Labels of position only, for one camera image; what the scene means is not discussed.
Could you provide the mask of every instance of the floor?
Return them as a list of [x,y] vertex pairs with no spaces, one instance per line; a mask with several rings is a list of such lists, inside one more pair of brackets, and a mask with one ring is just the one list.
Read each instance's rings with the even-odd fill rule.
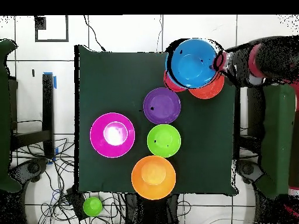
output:
[[[172,41],[192,37],[215,40],[226,49],[261,37],[298,34],[297,17],[286,15],[86,16],[86,21],[94,29],[98,42],[112,52],[164,51]],[[46,16],[46,23],[46,30],[38,31],[39,39],[65,39],[65,16]],[[19,82],[18,132],[41,129],[39,121],[22,121],[41,120],[41,75],[52,72],[57,78],[57,87],[54,89],[54,129],[55,146],[59,152],[64,143],[69,147],[74,142],[74,45],[86,45],[91,50],[101,51],[84,16],[68,17],[68,35],[69,42],[35,42],[33,16],[0,16],[0,39],[15,40],[18,45],[7,60],[10,74],[16,76]],[[241,93],[241,127],[246,128],[246,88]],[[31,151],[37,153],[41,150],[32,148]],[[26,152],[25,149],[15,152],[12,166],[28,159],[30,155]],[[68,189],[74,183],[71,166],[74,146],[63,155],[68,163],[63,164],[61,159],[56,162],[65,168],[61,170],[61,177],[65,189]],[[40,181],[30,183],[27,189],[26,214],[29,224],[38,224],[43,219],[43,212],[48,209],[47,204],[55,202],[55,192],[51,189],[51,186],[54,190],[58,189],[55,165],[48,164],[46,172],[48,175],[43,174]],[[180,195],[179,200],[184,199],[178,206],[178,215],[182,215],[179,217],[180,224],[251,224],[255,213],[252,186],[244,184],[238,175],[235,186],[239,194],[234,197]],[[100,216],[108,216],[108,222],[119,224],[119,218],[109,218],[110,214],[117,212],[112,204],[115,200],[112,195],[103,192],[91,195],[99,195],[102,201],[107,199],[104,201],[105,210]],[[67,214],[69,217],[74,215],[70,210]],[[63,217],[62,212],[57,212],[59,215]],[[51,224],[69,224],[67,220],[56,218]],[[106,224],[100,219],[87,219],[80,223],[77,219],[70,221],[71,224]],[[45,219],[42,224],[49,224],[49,220]]]

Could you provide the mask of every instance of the pink bowl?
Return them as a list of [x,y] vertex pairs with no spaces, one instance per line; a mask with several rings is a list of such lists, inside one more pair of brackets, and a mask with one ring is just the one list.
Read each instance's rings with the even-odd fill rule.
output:
[[90,139],[91,145],[100,155],[117,158],[132,148],[135,130],[126,116],[106,113],[92,124]]

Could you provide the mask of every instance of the table surface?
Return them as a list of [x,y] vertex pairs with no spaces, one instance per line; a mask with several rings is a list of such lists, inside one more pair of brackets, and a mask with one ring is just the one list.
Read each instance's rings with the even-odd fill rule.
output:
[[[79,46],[79,190],[134,193],[131,171],[143,157],[148,132],[155,126],[142,110],[145,96],[164,86],[165,53],[93,52]],[[216,97],[200,100],[178,93],[179,117],[171,123],[182,137],[168,160],[176,171],[173,193],[235,195],[231,185],[235,88],[225,83]],[[109,159],[89,140],[93,122],[117,112],[135,128],[135,143],[124,156]]]

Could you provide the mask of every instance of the green bowl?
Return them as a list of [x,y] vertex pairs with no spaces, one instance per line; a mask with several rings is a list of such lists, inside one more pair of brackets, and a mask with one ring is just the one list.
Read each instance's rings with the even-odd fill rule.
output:
[[180,133],[169,124],[159,124],[148,133],[147,146],[154,155],[171,157],[180,148]]
[[85,200],[83,210],[88,216],[98,216],[102,211],[102,202],[96,197]]

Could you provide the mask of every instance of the bowl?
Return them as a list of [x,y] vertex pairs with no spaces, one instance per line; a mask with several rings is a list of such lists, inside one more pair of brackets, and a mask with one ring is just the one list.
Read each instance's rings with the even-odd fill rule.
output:
[[175,169],[160,156],[147,156],[133,168],[131,182],[135,191],[148,200],[159,200],[171,193],[175,186]]
[[93,123],[90,131],[92,147],[102,156],[117,158],[126,154],[135,141],[132,122],[120,113],[106,113]]
[[155,126],[147,136],[147,146],[152,154],[168,158],[180,148],[180,133],[169,124]]
[[170,124],[180,114],[180,98],[175,92],[159,87],[147,94],[143,102],[143,110],[152,123]]
[[166,70],[177,86],[201,88],[207,85],[216,73],[212,67],[215,57],[216,50],[210,43],[191,38],[180,43],[173,54],[167,56],[171,62],[166,61]]
[[199,99],[210,99],[218,95],[224,85],[224,75],[217,73],[215,79],[205,87],[189,89],[189,92]]
[[186,90],[185,87],[179,87],[178,85],[176,85],[172,81],[172,79],[169,77],[169,74],[167,73],[167,71],[164,72],[164,85],[165,85],[165,87],[167,87],[168,89],[170,89],[171,91],[174,91],[176,93]]
[[85,200],[83,210],[88,216],[98,216],[102,211],[102,202],[96,197]]

